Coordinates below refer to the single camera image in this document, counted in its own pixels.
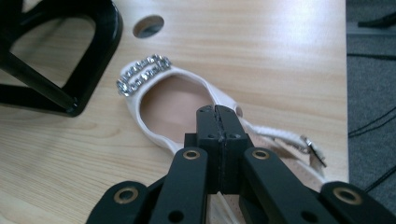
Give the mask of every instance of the wood grain surface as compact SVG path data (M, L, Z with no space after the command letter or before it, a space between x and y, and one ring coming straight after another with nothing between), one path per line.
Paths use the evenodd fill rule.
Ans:
M121 42L79 117L0 106L0 223L84 223L114 184L167 173L172 155L140 132L115 86L125 64L153 53L227 92L250 122L306 134L326 176L347 181L345 1L114 2ZM151 15L161 31L135 37ZM55 20L12 51L62 86L92 35L83 18ZM0 82L21 85L2 71Z

